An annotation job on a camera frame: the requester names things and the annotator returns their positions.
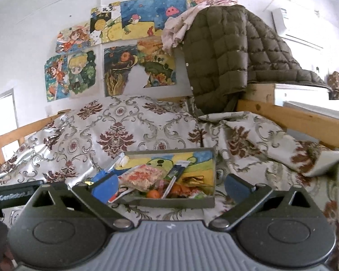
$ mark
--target olive green puffer jacket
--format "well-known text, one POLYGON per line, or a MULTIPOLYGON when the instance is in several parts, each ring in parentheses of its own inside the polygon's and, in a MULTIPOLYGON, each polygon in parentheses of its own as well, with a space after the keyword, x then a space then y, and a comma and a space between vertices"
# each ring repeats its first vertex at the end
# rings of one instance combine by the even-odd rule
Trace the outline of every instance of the olive green puffer jacket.
POLYGON ((247 83, 329 88, 316 73, 301 69, 276 32, 241 5, 200 11, 183 52, 195 104, 205 114, 234 111, 247 83))

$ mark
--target damask pattern fabric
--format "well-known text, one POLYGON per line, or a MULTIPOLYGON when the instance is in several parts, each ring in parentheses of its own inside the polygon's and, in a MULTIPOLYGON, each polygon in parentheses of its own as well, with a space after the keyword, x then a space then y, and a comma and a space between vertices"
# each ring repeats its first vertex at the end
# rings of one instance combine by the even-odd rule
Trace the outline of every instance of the damask pattern fabric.
MULTIPOLYGON (((329 264, 339 270, 339 152, 296 141, 272 121, 250 112, 193 117, 191 102, 174 104, 145 96, 108 97, 56 119, 34 134, 0 166, 0 186, 42 179, 73 186, 106 168, 122 151, 214 147, 217 157, 215 207, 164 209, 110 204, 135 224, 140 219, 204 220, 231 209, 223 180, 234 173, 251 184, 277 190, 301 184, 335 230, 329 264)), ((21 207, 6 209, 9 226, 21 207)))

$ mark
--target orange fruit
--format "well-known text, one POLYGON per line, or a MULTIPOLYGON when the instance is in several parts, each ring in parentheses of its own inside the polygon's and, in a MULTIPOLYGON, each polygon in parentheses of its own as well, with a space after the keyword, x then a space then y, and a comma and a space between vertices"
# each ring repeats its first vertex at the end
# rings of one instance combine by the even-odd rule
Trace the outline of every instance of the orange fruit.
POLYGON ((147 194, 146 194, 146 198, 149 199, 159 199, 161 198, 161 195, 159 194, 158 190, 150 190, 147 194))

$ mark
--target wooden bed rail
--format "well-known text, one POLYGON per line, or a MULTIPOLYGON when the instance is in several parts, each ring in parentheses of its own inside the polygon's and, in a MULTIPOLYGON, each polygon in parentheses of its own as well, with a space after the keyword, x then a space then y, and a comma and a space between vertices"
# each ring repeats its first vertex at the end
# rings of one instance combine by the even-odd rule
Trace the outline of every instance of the wooden bed rail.
POLYGON ((57 115, 50 116, 44 119, 41 119, 39 121, 30 123, 28 125, 19 127, 18 129, 15 129, 9 133, 3 134, 0 136, 0 164, 3 164, 5 162, 4 155, 2 153, 2 147, 14 142, 18 141, 19 145, 25 142, 25 137, 27 135, 30 135, 32 133, 35 133, 39 130, 41 130, 44 126, 46 126, 48 123, 52 122, 54 119, 58 118, 64 113, 69 112, 70 109, 68 110, 63 110, 58 112, 57 115))
POLYGON ((339 120, 315 113, 275 106, 268 103, 239 100, 237 111, 264 116, 281 128, 289 128, 318 139, 323 145, 339 148, 339 120))

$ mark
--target bed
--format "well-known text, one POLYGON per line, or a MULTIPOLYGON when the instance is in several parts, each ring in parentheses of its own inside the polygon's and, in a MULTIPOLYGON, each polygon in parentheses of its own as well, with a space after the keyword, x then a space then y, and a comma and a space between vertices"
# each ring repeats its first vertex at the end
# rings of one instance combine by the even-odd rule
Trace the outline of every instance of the bed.
MULTIPOLYGON (((213 147, 218 153, 214 208, 110 207, 134 223, 208 223, 235 205, 223 186, 228 173, 279 190, 301 184, 334 227, 337 247, 329 265, 339 270, 339 151, 331 150, 339 148, 339 120, 323 115, 248 100, 238 102, 237 112, 201 115, 192 98, 108 97, 0 136, 0 186, 32 180, 73 186, 90 180, 122 151, 197 147, 213 147), (297 141, 286 129, 320 143, 297 141), (5 162, 1 148, 14 140, 20 148, 5 162)), ((21 210, 6 209, 2 220, 11 226, 21 210)))

